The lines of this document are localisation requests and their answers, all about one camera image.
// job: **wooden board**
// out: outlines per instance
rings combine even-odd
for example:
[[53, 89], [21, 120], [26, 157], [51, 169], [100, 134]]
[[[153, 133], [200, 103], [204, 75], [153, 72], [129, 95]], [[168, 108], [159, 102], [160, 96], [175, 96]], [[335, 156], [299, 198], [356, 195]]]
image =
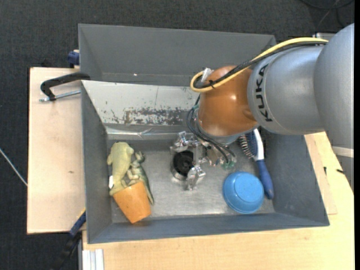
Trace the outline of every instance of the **wooden board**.
[[[28, 233], [68, 231], [85, 206], [80, 95], [39, 102], [43, 81], [78, 69], [30, 69]], [[79, 89], [74, 82], [55, 94]]]

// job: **cable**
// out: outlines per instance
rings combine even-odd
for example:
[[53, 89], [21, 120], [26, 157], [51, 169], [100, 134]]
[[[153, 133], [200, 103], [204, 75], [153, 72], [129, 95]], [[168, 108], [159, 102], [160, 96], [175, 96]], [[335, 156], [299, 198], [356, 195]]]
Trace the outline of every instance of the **cable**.
[[320, 10], [335, 10], [335, 9], [340, 9], [340, 8], [345, 7], [345, 6], [348, 6], [348, 5], [350, 5], [351, 3], [353, 3], [355, 0], [350, 0], [349, 2], [344, 3], [344, 4], [342, 4], [342, 5], [339, 5], [339, 6], [337, 6], [337, 7], [334, 7], [335, 5], [333, 5], [331, 8], [314, 5], [314, 4], [311, 4], [310, 2], [308, 2], [308, 1], [306, 1], [306, 0], [299, 0], [299, 1], [303, 2], [305, 5], [307, 5], [307, 6], [309, 6], [309, 7], [315, 8], [315, 9], [320, 9]]
[[0, 152], [1, 154], [4, 156], [4, 158], [6, 159], [6, 161], [10, 164], [11, 168], [15, 171], [16, 175], [19, 176], [19, 178], [21, 179], [21, 181], [23, 182], [23, 184], [26, 185], [26, 187], [28, 186], [28, 183], [25, 181], [25, 179], [21, 176], [21, 174], [19, 173], [19, 171], [17, 171], [17, 169], [15, 168], [15, 166], [13, 165], [13, 163], [11, 163], [10, 159], [6, 156], [6, 154], [2, 151], [2, 149], [0, 148]]
[[194, 112], [195, 112], [195, 106], [193, 108], [190, 109], [190, 111], [187, 113], [187, 117], [186, 117], [186, 124], [188, 126], [188, 128], [190, 129], [190, 131], [197, 137], [200, 138], [201, 140], [213, 145], [225, 158], [226, 163], [228, 164], [229, 158], [226, 155], [225, 152], [228, 152], [228, 154], [230, 154], [231, 156], [235, 157], [234, 152], [232, 152], [230, 149], [226, 148], [226, 146], [218, 143], [217, 141], [211, 139], [210, 137], [208, 137], [207, 135], [201, 133], [199, 130], [195, 129], [192, 125], [191, 125], [191, 120], [193, 118]]
[[241, 72], [243, 72], [245, 69], [247, 69], [252, 64], [255, 64], [259, 62], [262, 59], [265, 59], [266, 57], [273, 55], [276, 53], [276, 51], [284, 51], [291, 47], [298, 47], [298, 46], [304, 46], [304, 45], [314, 45], [314, 44], [326, 44], [327, 40], [324, 39], [318, 39], [318, 38], [294, 38], [287, 41], [284, 41], [282, 43], [279, 43], [270, 49], [267, 49], [266, 51], [262, 52], [260, 55], [257, 55], [257, 57], [251, 59], [250, 61], [247, 61], [245, 63], [240, 64], [239, 66], [232, 69], [229, 73], [226, 75], [220, 77], [216, 81], [210, 82], [210, 85], [202, 85], [202, 86], [195, 86], [196, 82], [201, 78], [203, 75], [203, 71], [197, 73], [190, 81], [190, 88], [195, 92], [207, 92], [214, 88], [217, 88], [224, 83], [227, 83], [231, 79], [238, 76]]
[[[336, 0], [335, 3], [334, 3], [334, 5], [338, 4], [339, 2], [340, 2], [340, 0]], [[329, 9], [329, 10], [325, 13], [325, 15], [323, 16], [323, 18], [321, 18], [320, 22], [319, 22], [319, 23], [317, 24], [317, 26], [316, 26], [317, 29], [320, 27], [321, 23], [325, 20], [325, 18], [327, 17], [327, 15], [330, 14], [331, 10], [332, 10], [332, 8]], [[338, 22], [342, 27], [344, 27], [343, 23], [341, 23], [341, 21], [340, 21], [338, 9], [336, 9], [335, 11], [336, 11], [337, 22]]]

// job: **white wire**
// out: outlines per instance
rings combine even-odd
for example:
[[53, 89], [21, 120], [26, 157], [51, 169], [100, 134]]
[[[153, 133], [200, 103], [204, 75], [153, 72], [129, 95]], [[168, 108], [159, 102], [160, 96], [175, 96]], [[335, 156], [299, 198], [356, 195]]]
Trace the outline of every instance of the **white wire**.
[[15, 166], [13, 165], [13, 163], [11, 163], [10, 159], [6, 156], [6, 154], [2, 151], [2, 149], [0, 148], [0, 152], [1, 154], [4, 156], [4, 158], [6, 159], [6, 161], [8, 161], [8, 163], [10, 164], [11, 168], [15, 171], [16, 175], [19, 176], [19, 178], [21, 179], [21, 181], [23, 182], [23, 184], [25, 184], [26, 186], [28, 186], [28, 183], [25, 181], [25, 179], [21, 176], [21, 174], [19, 173], [19, 171], [17, 171], [17, 169], [15, 168]]

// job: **black carpet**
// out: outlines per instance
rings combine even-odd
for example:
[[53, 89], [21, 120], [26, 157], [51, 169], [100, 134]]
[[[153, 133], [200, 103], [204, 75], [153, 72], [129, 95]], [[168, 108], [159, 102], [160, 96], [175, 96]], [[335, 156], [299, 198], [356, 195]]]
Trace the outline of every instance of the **black carpet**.
[[[350, 0], [307, 1], [329, 8]], [[78, 23], [273, 34], [282, 41], [353, 22], [354, 3], [328, 11], [299, 0], [0, 0], [0, 148], [26, 177], [27, 69], [68, 67]], [[0, 155], [1, 270], [49, 269], [66, 241], [65, 234], [26, 235], [26, 199]], [[64, 267], [76, 268], [76, 258]]]

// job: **yellow cable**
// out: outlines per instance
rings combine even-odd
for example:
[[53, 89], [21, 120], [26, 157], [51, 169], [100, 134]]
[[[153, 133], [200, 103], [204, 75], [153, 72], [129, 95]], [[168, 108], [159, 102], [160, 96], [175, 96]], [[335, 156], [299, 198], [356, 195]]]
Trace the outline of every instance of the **yellow cable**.
[[[269, 49], [267, 49], [266, 51], [262, 52], [260, 55], [257, 55], [257, 57], [253, 58], [252, 60], [250, 61], [253, 61], [257, 58], [260, 58], [264, 55], [267, 55], [271, 52], [274, 52], [276, 50], [278, 50], [279, 48], [282, 48], [282, 47], [285, 47], [285, 46], [288, 46], [288, 45], [291, 45], [291, 44], [296, 44], [296, 43], [299, 43], [299, 42], [320, 42], [320, 43], [326, 43], [327, 40], [324, 40], [324, 39], [319, 39], [319, 38], [310, 38], [310, 37], [307, 37], [307, 38], [294, 38], [294, 39], [290, 39], [290, 40], [287, 40], [287, 41], [284, 41], [284, 42], [281, 42], [280, 44], [277, 44]], [[195, 80], [201, 76], [203, 74], [203, 71], [197, 73], [190, 81], [190, 88], [195, 91], [195, 92], [207, 92], [207, 91], [210, 91], [214, 88], [217, 88], [219, 86], [221, 86], [222, 84], [225, 84], [226, 82], [229, 82], [231, 79], [233, 79], [234, 77], [238, 76], [239, 73], [243, 72], [245, 69], [247, 69], [248, 67], [232, 74], [231, 76], [227, 77], [226, 79], [220, 81], [219, 83], [216, 83], [216, 84], [213, 84], [213, 86], [207, 86], [205, 88], [195, 88], [194, 87], [194, 83], [195, 83]]]

